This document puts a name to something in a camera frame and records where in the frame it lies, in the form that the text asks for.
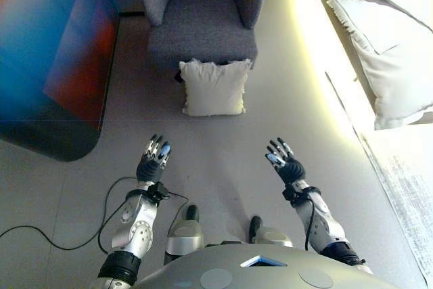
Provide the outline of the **right robot hand black glove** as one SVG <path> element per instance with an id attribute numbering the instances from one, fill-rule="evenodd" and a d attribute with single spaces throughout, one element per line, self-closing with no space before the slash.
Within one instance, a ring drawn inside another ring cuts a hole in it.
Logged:
<path id="1" fill-rule="evenodd" d="M 293 150 L 286 141 L 280 137 L 276 141 L 270 140 L 267 149 L 269 152 L 265 154 L 265 158 L 273 166 L 284 185 L 292 185 L 305 178 L 304 166 L 295 158 Z"/>

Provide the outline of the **left robot hand black glove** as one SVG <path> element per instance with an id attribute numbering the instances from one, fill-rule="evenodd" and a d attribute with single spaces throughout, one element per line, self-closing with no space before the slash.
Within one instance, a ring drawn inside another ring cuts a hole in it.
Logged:
<path id="1" fill-rule="evenodd" d="M 140 182 L 157 183 L 166 167 L 171 147 L 163 135 L 154 134 L 146 145 L 136 170 Z"/>

